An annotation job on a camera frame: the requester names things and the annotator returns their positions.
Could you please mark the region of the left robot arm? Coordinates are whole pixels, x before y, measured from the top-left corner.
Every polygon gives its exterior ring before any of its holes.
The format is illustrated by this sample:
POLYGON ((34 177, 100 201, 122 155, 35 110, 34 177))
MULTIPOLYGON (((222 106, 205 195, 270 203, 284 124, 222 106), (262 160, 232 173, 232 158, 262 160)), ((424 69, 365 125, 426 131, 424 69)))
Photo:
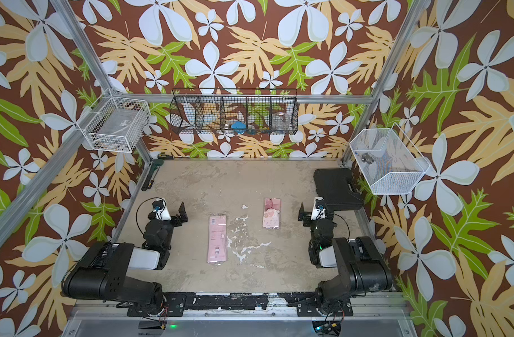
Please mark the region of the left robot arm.
POLYGON ((170 215, 163 198, 151 198, 152 211, 141 247, 129 243, 94 244, 62 281, 64 296, 116 302, 129 317, 181 316, 185 295, 168 295, 157 282, 127 276, 128 270, 162 270, 171 255, 176 227, 188 222, 185 205, 170 215))

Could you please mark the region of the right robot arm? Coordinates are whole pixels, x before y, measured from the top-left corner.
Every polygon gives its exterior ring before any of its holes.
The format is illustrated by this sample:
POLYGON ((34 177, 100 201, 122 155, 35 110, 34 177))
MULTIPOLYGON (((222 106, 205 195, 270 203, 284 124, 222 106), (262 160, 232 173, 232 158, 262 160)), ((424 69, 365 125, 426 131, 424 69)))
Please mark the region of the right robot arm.
POLYGON ((322 281, 314 294, 293 305, 300 316, 340 314, 353 316, 351 300, 369 293, 385 292, 392 288, 393 278, 382 254, 370 237, 336 237, 336 215, 327 210, 320 197, 313 209, 301 206, 298 220, 310 229, 308 255, 316 268, 335 268, 337 276, 322 281))

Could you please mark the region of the pink ruler set pouch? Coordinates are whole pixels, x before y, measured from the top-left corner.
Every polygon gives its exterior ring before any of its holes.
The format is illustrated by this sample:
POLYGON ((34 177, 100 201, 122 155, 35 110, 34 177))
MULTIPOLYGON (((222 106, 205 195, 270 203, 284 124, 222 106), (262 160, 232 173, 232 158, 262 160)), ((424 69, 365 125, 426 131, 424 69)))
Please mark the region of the pink ruler set pouch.
POLYGON ((207 263, 221 263, 227 260, 227 216, 213 214, 209 217, 209 245, 207 263))
POLYGON ((262 226, 267 229, 280 229, 281 205, 279 198, 265 198, 262 226))

